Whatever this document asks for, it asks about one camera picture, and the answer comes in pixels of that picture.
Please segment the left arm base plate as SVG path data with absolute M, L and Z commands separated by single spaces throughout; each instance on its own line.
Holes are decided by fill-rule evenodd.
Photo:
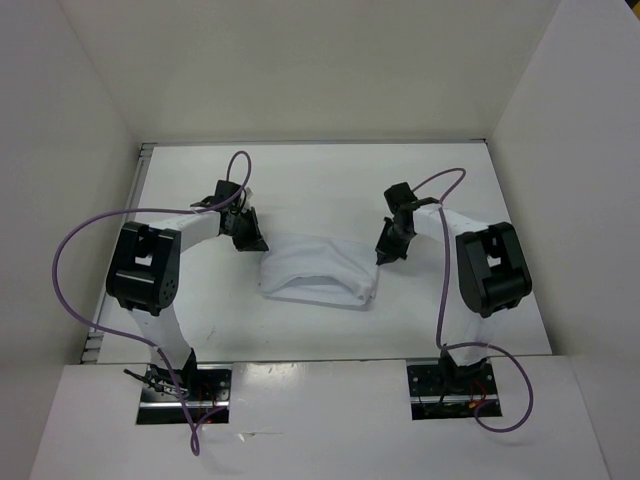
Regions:
M 166 372 L 151 365 L 143 375 L 124 372 L 142 384 L 137 425 L 186 424 L 177 389 Z M 232 386 L 230 364 L 200 364 L 190 387 L 181 386 L 186 408 L 195 424 L 228 424 Z

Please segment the white skirt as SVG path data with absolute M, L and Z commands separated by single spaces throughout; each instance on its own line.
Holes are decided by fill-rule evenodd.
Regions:
M 379 270 L 371 246 L 293 233 L 274 234 L 268 244 L 258 274 L 266 298 L 364 308 L 376 297 Z

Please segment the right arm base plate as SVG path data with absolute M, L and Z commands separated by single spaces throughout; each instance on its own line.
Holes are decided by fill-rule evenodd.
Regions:
M 489 360 L 458 368 L 449 358 L 406 365 L 413 421 L 502 416 L 497 384 Z

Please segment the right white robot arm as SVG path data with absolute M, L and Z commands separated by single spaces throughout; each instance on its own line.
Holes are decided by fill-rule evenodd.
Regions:
M 506 312 L 532 292 L 531 275 L 510 223 L 473 220 L 431 198 L 391 209 L 376 245 L 377 263 L 405 260 L 417 236 L 444 247 L 435 333 L 438 380 L 446 391 L 459 393 L 480 376 L 489 352 L 504 352 L 493 344 L 495 331 Z

